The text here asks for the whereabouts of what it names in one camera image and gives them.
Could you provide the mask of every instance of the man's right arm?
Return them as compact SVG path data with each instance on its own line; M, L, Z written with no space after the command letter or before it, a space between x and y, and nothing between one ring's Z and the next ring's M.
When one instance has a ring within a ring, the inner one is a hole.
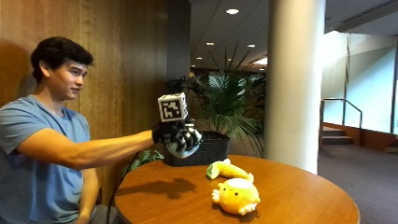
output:
M17 150L38 161L83 170L107 165L154 144L152 131L126 137L74 143L63 134L46 128L29 137Z

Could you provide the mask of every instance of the stuffed animal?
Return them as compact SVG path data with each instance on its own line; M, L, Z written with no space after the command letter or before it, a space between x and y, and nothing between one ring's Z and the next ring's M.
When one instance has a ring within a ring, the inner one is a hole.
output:
M256 210L260 197L252 181L234 178L219 186L220 189L214 190L214 202L220 204L226 212L244 216Z
M215 161L207 170L207 176L211 180L216 179L220 175L228 178L244 178L251 182L255 181L252 174L248 174L242 168L235 166L230 159L224 161Z

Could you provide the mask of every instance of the ceiling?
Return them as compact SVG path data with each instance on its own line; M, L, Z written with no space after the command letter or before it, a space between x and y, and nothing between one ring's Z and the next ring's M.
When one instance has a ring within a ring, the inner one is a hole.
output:
M226 50L235 62L244 57L246 65L268 54L270 0L190 0L192 5L191 64L215 69L215 55L224 66ZM230 15L231 8L240 10ZM327 0L325 33L365 35L398 35L398 0ZM256 64L251 71L262 72L264 65Z

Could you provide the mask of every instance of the staircase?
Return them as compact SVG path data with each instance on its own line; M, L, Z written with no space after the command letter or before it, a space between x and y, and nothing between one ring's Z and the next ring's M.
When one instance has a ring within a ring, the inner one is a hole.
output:
M323 132L323 145L347 145L352 144L352 138L347 136L347 132L324 127L324 132Z

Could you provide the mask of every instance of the stair railing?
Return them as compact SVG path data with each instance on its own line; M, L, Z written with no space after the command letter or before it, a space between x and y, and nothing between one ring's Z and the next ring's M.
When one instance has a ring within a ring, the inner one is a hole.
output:
M360 112L360 146L363 146L363 110L344 98L324 98L321 102L321 125L324 124L325 101L344 101ZM347 104L344 105L343 125L347 123Z

